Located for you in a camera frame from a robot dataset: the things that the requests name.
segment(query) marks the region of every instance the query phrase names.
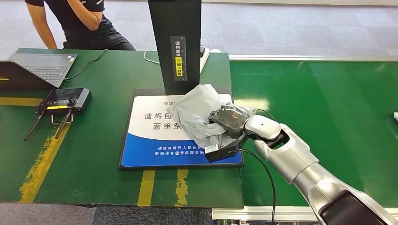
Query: yellow label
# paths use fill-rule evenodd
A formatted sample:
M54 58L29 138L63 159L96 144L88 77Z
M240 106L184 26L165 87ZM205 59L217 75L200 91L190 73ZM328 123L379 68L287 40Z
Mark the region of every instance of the yellow label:
M183 76L183 60L181 57L176 57L176 76Z
M66 105L58 105L58 106L49 106L47 109L66 109Z

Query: table edge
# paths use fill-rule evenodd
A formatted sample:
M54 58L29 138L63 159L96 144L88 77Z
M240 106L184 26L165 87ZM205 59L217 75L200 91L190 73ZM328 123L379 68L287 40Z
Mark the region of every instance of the table edge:
M398 61L397 56L338 57L311 55L229 55L230 61Z
M398 220L398 208L385 208L396 220ZM245 206L241 210L236 209L212 209L213 219L232 219L244 221L270 221L272 206ZM277 206L275 210L276 221L306 221L316 222L317 219L309 206Z

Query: sign board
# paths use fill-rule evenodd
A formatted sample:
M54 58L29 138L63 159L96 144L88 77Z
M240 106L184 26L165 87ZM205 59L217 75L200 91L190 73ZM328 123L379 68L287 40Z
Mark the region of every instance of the sign board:
M231 95L221 94L225 101ZM131 108L119 169L243 165L242 154L209 163L200 148L176 123L167 108L181 98L136 96Z
M200 81L201 0L148 0L166 95L184 95Z

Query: black vertical scanner stand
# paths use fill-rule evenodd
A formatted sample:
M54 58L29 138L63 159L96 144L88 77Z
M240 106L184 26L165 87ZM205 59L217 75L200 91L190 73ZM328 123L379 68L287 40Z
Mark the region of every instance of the black vertical scanner stand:
M199 84L202 1L148 0L148 4L165 93L184 95Z

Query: laptop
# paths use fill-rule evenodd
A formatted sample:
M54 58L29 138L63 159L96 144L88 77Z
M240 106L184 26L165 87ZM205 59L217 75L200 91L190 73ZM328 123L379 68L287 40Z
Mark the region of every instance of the laptop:
M15 53L0 61L0 90L59 88L77 54Z

